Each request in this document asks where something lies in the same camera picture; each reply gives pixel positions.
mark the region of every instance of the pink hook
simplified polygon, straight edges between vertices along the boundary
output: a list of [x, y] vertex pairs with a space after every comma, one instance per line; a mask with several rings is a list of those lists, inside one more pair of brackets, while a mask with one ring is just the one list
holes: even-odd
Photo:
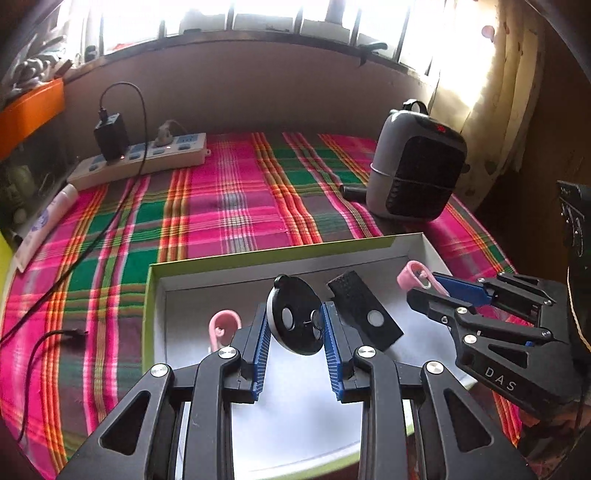
[[404, 291], [409, 291], [413, 287], [430, 289], [434, 287], [442, 295], [449, 296], [449, 293], [443, 286], [433, 277], [429, 269], [421, 262], [411, 260], [399, 273], [396, 278], [398, 285]]
[[217, 312], [209, 321], [209, 343], [212, 346], [212, 352], [230, 345], [234, 334], [240, 328], [242, 328], [240, 315], [234, 310]]

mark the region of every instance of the white curtain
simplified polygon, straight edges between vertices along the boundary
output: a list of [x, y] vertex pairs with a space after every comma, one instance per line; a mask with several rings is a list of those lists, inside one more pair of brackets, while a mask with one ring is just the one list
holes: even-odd
[[475, 210], [498, 176], [519, 169], [543, 70], [543, 23], [524, 0], [447, 0], [431, 115], [468, 147], [456, 194]]

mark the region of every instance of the window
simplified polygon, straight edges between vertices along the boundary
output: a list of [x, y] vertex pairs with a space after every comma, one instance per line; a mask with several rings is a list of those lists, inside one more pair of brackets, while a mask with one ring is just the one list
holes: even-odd
[[375, 54], [429, 74], [444, 5], [445, 0], [65, 0], [60, 22], [69, 23], [69, 49], [82, 58], [89, 46], [108, 55], [188, 32], [264, 31], [351, 47], [385, 42], [387, 48]]

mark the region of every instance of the shelf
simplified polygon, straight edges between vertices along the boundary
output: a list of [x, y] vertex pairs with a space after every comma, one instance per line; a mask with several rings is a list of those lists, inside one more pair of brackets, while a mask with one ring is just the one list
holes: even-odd
[[62, 79], [52, 80], [8, 105], [0, 112], [0, 161], [65, 106]]

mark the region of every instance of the pink green plaid fabric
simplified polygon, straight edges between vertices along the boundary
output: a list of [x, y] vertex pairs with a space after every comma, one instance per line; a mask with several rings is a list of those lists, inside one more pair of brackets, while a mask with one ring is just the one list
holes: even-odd
[[[16, 433], [24, 376], [35, 341], [57, 328], [88, 331], [86, 346], [53, 337], [38, 353], [23, 448], [47, 479], [141, 376], [141, 320], [154, 262], [308, 245], [403, 232], [343, 200], [341, 183], [365, 184], [375, 141], [338, 135], [211, 135], [205, 164], [144, 176], [118, 228], [82, 262], [0, 351], [0, 410]], [[100, 232], [130, 181], [81, 192], [75, 207], [12, 280], [2, 332], [26, 312]], [[512, 267], [495, 241], [455, 198], [422, 225], [457, 276], [474, 279]], [[516, 442], [515, 409], [495, 397]]]

